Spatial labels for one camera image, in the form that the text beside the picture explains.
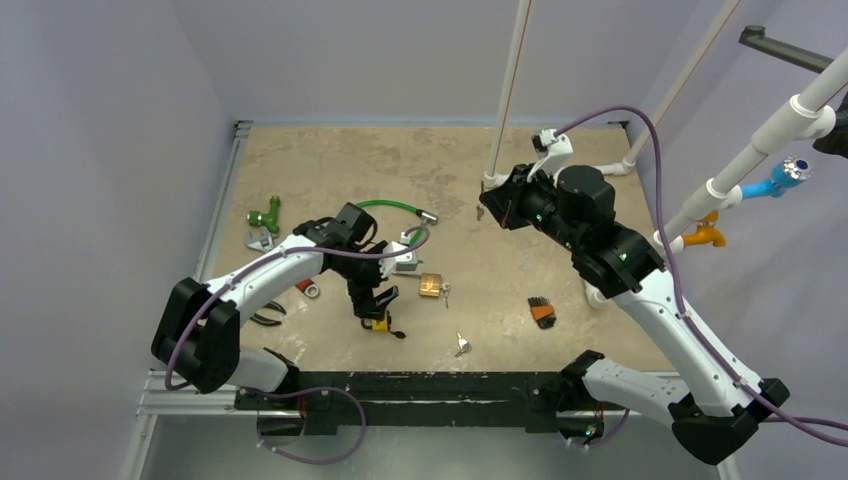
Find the small yellow padlock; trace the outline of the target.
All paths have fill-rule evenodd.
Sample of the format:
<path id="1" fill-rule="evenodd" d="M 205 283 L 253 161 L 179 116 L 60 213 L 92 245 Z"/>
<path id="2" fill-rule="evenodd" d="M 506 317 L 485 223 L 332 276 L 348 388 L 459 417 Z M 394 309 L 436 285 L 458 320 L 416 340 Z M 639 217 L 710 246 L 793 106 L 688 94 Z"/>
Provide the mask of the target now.
<path id="1" fill-rule="evenodd" d="M 406 334 L 392 327 L 391 313 L 386 310 L 380 318 L 361 318 L 360 326 L 368 331 L 387 333 L 398 339 L 405 339 Z"/>

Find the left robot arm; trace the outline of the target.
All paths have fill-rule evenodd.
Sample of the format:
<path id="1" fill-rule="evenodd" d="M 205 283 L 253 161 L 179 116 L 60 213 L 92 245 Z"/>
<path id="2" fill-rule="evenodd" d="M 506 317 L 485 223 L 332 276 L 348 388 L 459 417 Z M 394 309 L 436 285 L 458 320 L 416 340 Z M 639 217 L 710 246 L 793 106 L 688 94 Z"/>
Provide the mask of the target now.
<path id="1" fill-rule="evenodd" d="M 298 225 L 261 257 L 223 276 L 179 281 L 171 290 L 153 336 L 151 352 L 165 369 L 169 391 L 192 387 L 202 394 L 224 385 L 259 390 L 272 408 L 284 409 L 297 399 L 293 365 L 270 349 L 241 344 L 246 321 L 297 284 L 331 271 L 347 283 L 355 317 L 387 321 L 398 290 L 375 289 L 395 270 L 400 256 L 412 248 L 398 241 L 372 246 L 366 238 L 376 220 L 347 203 L 334 217 Z"/>

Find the large brass padlock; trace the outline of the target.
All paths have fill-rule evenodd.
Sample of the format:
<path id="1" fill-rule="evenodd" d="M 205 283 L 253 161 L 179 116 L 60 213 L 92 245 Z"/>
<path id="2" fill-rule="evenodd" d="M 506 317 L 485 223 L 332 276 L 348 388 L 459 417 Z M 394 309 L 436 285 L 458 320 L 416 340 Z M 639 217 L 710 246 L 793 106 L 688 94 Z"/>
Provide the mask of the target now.
<path id="1" fill-rule="evenodd" d="M 439 298 L 443 292 L 442 275 L 429 272 L 395 271 L 395 276 L 419 281 L 418 294 L 424 298 Z"/>

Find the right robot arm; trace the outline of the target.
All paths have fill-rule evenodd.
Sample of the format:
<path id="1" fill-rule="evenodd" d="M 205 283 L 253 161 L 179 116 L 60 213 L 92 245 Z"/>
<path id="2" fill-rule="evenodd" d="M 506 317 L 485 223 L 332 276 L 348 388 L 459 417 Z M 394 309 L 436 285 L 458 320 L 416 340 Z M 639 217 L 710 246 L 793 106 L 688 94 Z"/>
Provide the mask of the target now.
<path id="1" fill-rule="evenodd" d="M 668 427 L 697 460 L 721 464 L 771 416 L 768 403 L 788 399 L 788 388 L 761 378 L 694 311 L 676 305 L 670 269 L 643 235 L 616 220 L 616 191 L 597 169 L 569 166 L 556 179 L 532 178 L 530 170 L 514 167 L 503 185 L 480 194 L 482 205 L 501 228 L 532 226 L 564 247 L 580 278 L 626 312 L 679 375 L 662 379 L 587 350 L 562 371 L 564 399 L 635 410 Z"/>

